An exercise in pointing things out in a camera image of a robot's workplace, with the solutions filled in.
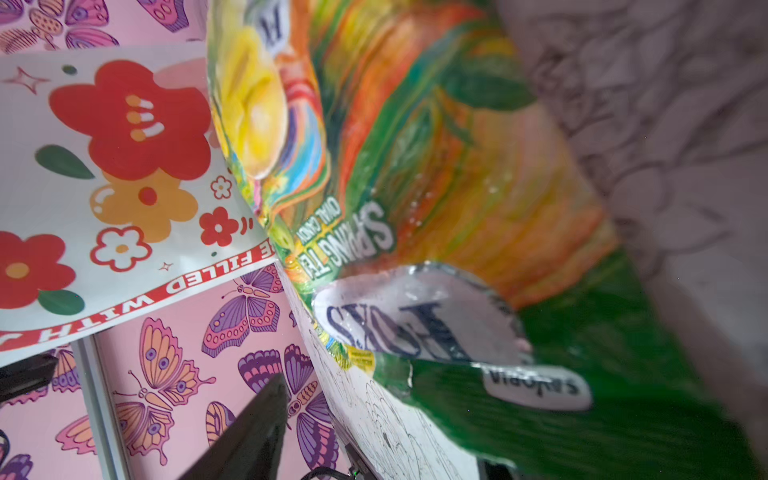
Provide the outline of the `white paper bag with flower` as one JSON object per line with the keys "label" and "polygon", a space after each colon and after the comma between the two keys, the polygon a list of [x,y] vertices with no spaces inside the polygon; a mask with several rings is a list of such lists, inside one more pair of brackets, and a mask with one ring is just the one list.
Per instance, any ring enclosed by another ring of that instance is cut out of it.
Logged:
{"label": "white paper bag with flower", "polygon": [[1,361],[271,263],[219,149],[200,42],[1,60]]}

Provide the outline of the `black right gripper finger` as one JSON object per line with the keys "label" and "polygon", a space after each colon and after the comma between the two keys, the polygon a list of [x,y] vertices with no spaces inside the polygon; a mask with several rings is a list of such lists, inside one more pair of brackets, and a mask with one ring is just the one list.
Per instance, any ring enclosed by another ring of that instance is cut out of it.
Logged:
{"label": "black right gripper finger", "polygon": [[287,427],[288,387],[276,374],[182,480],[275,480]]}

